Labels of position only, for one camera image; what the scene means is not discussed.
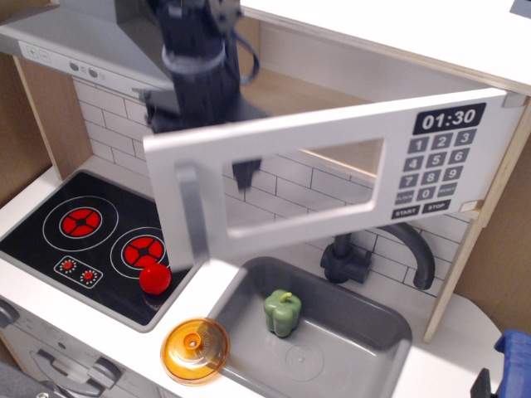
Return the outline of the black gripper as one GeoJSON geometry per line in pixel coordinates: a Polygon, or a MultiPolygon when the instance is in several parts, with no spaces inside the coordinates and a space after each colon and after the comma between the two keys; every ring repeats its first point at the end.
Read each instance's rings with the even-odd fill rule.
{"type": "MultiPolygon", "coordinates": [[[[146,91],[146,122],[154,133],[262,119],[268,114],[241,94],[239,64],[225,63],[199,75],[173,75],[173,89],[146,91]]],[[[232,164],[240,192],[252,185],[261,160],[232,164]]]]}

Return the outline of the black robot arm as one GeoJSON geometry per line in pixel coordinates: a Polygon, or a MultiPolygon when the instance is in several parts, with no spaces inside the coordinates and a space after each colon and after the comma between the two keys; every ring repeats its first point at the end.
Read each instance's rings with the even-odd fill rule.
{"type": "Polygon", "coordinates": [[[241,87],[258,75],[252,44],[236,31],[238,1],[151,1],[173,89],[142,96],[154,133],[262,119],[241,87]]]}

